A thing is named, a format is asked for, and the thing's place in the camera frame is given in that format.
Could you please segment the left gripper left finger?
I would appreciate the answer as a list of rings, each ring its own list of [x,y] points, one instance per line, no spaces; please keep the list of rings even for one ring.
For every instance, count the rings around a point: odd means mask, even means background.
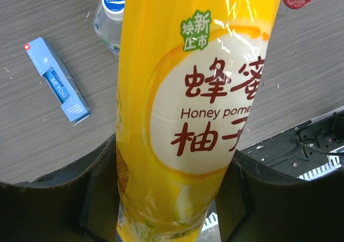
[[[116,137],[33,182],[1,183],[1,241],[118,241]]]

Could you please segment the small blue-label water bottle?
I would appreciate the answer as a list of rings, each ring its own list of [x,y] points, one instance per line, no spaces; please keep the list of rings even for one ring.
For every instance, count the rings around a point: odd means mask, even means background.
[[[115,56],[120,52],[125,1],[100,0],[94,17],[96,34]]]

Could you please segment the yellow juice bottle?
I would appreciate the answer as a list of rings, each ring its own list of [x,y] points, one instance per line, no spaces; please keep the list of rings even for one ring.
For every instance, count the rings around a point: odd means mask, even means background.
[[[126,0],[116,156],[123,241],[195,241],[259,87],[280,0]]]

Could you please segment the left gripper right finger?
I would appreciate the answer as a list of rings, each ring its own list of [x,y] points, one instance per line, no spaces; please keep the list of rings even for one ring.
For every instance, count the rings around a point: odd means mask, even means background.
[[[216,208],[222,241],[343,241],[343,169],[303,181],[235,157]]]

